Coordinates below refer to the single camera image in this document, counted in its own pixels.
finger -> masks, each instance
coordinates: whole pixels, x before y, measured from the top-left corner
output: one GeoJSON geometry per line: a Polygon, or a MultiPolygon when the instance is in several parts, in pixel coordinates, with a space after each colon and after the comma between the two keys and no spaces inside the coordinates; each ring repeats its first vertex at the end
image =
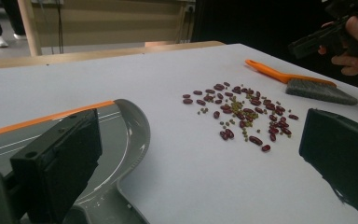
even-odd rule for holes
{"type": "Polygon", "coordinates": [[[358,75],[358,67],[343,67],[341,73],[345,76],[358,75]]]}
{"type": "Polygon", "coordinates": [[[358,58],[348,55],[334,56],[331,58],[331,63],[348,67],[358,67],[358,58]]]}

floor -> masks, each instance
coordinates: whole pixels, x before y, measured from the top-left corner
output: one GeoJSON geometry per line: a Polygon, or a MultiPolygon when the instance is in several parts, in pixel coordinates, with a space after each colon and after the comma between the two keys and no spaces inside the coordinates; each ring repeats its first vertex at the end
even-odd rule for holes
{"type": "MultiPolygon", "coordinates": [[[[2,37],[8,43],[7,48],[0,49],[0,59],[13,58],[13,57],[26,57],[31,56],[26,40],[17,40],[13,36],[13,29],[10,26],[10,21],[6,12],[0,8],[0,23],[4,30],[2,37]]],[[[74,46],[64,47],[64,53],[92,51],[99,49],[126,49],[144,47],[145,43],[130,43],[130,44],[112,44],[112,45],[92,45],[92,46],[74,46]]],[[[42,48],[43,55],[58,53],[58,48],[42,48]]]]}

gray brush bristles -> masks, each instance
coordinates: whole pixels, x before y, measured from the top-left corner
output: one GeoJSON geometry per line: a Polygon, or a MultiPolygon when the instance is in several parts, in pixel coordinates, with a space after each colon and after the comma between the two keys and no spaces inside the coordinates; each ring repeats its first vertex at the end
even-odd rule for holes
{"type": "Polygon", "coordinates": [[[356,98],[334,86],[298,78],[292,78],[287,83],[286,93],[341,105],[358,104],[356,98]]]}

red bean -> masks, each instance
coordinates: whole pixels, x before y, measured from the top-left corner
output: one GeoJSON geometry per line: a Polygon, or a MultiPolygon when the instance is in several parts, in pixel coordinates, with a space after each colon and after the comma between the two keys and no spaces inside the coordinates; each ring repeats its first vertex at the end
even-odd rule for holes
{"type": "Polygon", "coordinates": [[[199,104],[199,105],[206,105],[205,101],[202,101],[202,100],[197,100],[197,104],[199,104]]]}
{"type": "Polygon", "coordinates": [[[211,94],[213,94],[213,93],[215,93],[215,91],[214,90],[206,90],[206,92],[208,92],[208,93],[211,93],[211,94]]]}
{"type": "Polygon", "coordinates": [[[272,142],[275,142],[277,140],[277,136],[275,135],[275,133],[271,133],[269,135],[269,139],[271,139],[272,142]]]}
{"type": "Polygon", "coordinates": [[[261,102],[258,100],[251,100],[252,105],[261,105],[261,102]]]}
{"type": "Polygon", "coordinates": [[[289,115],[289,119],[298,119],[298,116],[296,116],[296,115],[289,115]]]}
{"type": "Polygon", "coordinates": [[[224,140],[228,140],[228,136],[225,132],[221,131],[220,132],[220,136],[224,139],[224,140]]]}
{"type": "Polygon", "coordinates": [[[273,115],[269,115],[269,119],[272,121],[277,121],[277,117],[273,116],[273,115]]]}
{"type": "Polygon", "coordinates": [[[271,149],[271,147],[269,145],[265,145],[263,147],[261,147],[261,150],[264,152],[268,152],[271,149]]]}
{"type": "Polygon", "coordinates": [[[276,129],[276,128],[269,128],[268,132],[269,132],[269,133],[278,133],[279,130],[276,129]]]}
{"type": "Polygon", "coordinates": [[[287,128],[281,128],[281,131],[286,134],[292,134],[292,132],[290,132],[287,128]]]}
{"type": "Polygon", "coordinates": [[[258,145],[258,146],[263,145],[263,141],[261,141],[261,140],[258,139],[257,137],[250,136],[250,137],[249,137],[249,140],[250,140],[251,142],[255,143],[255,144],[258,145]]]}
{"type": "Polygon", "coordinates": [[[230,139],[234,138],[234,132],[232,132],[230,129],[226,129],[226,134],[230,139]]]}
{"type": "Polygon", "coordinates": [[[183,103],[184,103],[185,105],[191,105],[191,104],[193,104],[193,100],[186,98],[186,99],[183,100],[183,103]]]}
{"type": "Polygon", "coordinates": [[[218,119],[218,118],[220,117],[220,112],[219,112],[219,111],[214,111],[213,117],[214,117],[215,119],[218,119]]]}
{"type": "Polygon", "coordinates": [[[228,109],[231,109],[231,106],[229,106],[229,105],[220,105],[220,109],[228,110],[228,109]]]}
{"type": "Polygon", "coordinates": [[[260,107],[255,107],[255,112],[259,113],[259,114],[262,114],[264,111],[262,108],[260,107]]]}

black object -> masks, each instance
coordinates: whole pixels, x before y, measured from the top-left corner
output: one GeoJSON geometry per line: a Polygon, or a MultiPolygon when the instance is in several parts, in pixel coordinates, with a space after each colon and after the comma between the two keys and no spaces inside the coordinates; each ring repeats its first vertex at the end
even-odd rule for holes
{"type": "Polygon", "coordinates": [[[351,56],[358,57],[358,41],[345,29],[349,17],[358,17],[358,0],[333,0],[325,10],[336,20],[321,30],[291,43],[290,52],[299,59],[317,52],[320,46],[326,46],[336,55],[347,51],[351,56]]]}
{"type": "Polygon", "coordinates": [[[299,154],[323,176],[343,203],[358,210],[358,123],[310,109],[299,154]]]}
{"type": "Polygon", "coordinates": [[[61,223],[102,155],[97,110],[73,114],[10,158],[0,174],[0,223],[61,223]]]}

